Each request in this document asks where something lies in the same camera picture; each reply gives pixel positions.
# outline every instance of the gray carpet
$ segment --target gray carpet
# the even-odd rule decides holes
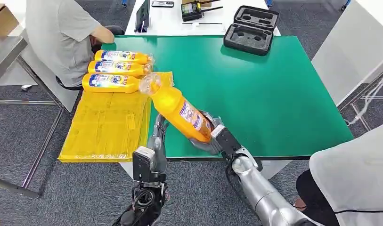
[[[126,27],[133,1],[123,8],[120,0],[79,0],[103,25]],[[283,35],[297,35],[312,58],[330,32],[343,2],[330,0],[299,2],[274,1],[280,12],[279,30]],[[0,87],[0,98],[46,99],[33,87],[29,92],[19,87]],[[355,116],[352,109],[343,112],[346,119]],[[34,155],[41,146],[57,108],[53,106],[0,105],[0,177],[20,184]],[[375,101],[368,111],[373,127],[383,123],[383,102]],[[39,199],[29,199],[0,188],[2,226],[109,226],[130,203],[133,181],[119,164],[60,163],[57,156],[70,126],[64,116],[42,159],[31,189],[41,190]],[[352,125],[356,137],[365,130]],[[234,196],[224,177],[223,162],[170,162],[168,183],[171,200],[165,205],[160,225],[259,225],[255,216]],[[295,180],[308,168],[308,161],[293,161],[270,181],[292,202],[296,198]]]

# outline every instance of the person's arm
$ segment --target person's arm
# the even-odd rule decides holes
[[[108,29],[103,26],[98,26],[92,33],[91,36],[96,38],[101,43],[113,43],[114,35]]]
[[[109,30],[74,0],[62,0],[58,10],[58,26],[62,34],[76,41],[82,41],[90,35],[101,42],[112,43],[114,39]]]

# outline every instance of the smartphone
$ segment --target smartphone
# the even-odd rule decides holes
[[[167,7],[172,8],[175,5],[174,1],[153,1],[152,7]]]

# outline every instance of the black chair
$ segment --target black chair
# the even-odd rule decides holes
[[[67,90],[82,90],[83,89],[83,86],[75,86],[75,87],[67,87],[67,86],[65,86],[62,82],[61,82],[61,80],[59,79],[59,77],[57,77],[57,76],[55,76],[55,79],[57,80],[57,82],[58,82],[58,84],[60,85],[60,86],[62,86],[62,88],[64,88],[64,89],[67,89]]]

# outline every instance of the person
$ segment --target person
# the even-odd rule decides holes
[[[383,226],[383,125],[313,154],[295,202],[326,226]]]
[[[101,43],[113,43],[118,26],[103,27],[75,0],[28,0],[26,32],[37,57],[66,87],[81,84]]]

